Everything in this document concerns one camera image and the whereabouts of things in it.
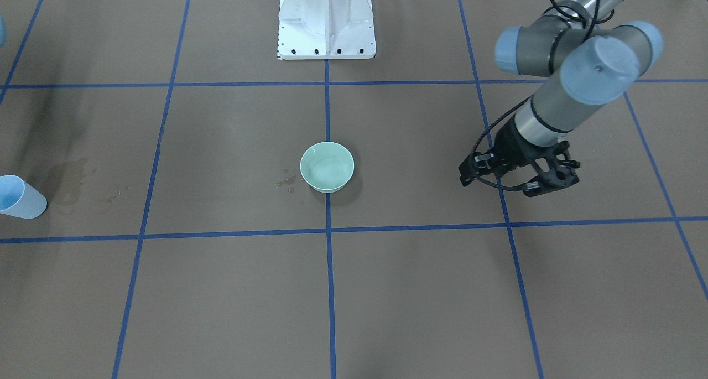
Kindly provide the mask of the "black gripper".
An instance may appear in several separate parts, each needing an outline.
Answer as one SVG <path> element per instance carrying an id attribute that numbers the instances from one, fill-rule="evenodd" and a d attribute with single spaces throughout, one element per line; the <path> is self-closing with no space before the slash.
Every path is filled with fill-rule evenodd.
<path id="1" fill-rule="evenodd" d="M 546 159 L 556 146 L 556 140 L 545 146 L 538 146 L 526 140 L 517 130 L 515 122 L 506 122 L 499 129 L 493 147 L 488 152 L 471 152 L 467 164 L 460 164 L 459 180 L 463 187 L 468 187 L 479 177 L 492 172 L 495 175 L 505 175 L 515 169 L 531 165 L 536 173 L 541 173 L 538 159 Z"/>

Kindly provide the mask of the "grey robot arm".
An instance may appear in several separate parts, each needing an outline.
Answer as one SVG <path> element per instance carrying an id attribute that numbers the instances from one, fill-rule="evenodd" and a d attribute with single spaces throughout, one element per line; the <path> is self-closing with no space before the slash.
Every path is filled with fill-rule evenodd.
<path id="1" fill-rule="evenodd" d="M 483 130 L 459 165 L 462 186 L 533 197 L 579 182 L 567 135 L 622 96 L 664 49 L 660 30 L 645 21 L 600 29 L 624 1 L 549 0 L 533 24 L 501 33 L 498 68 L 545 82 Z"/>

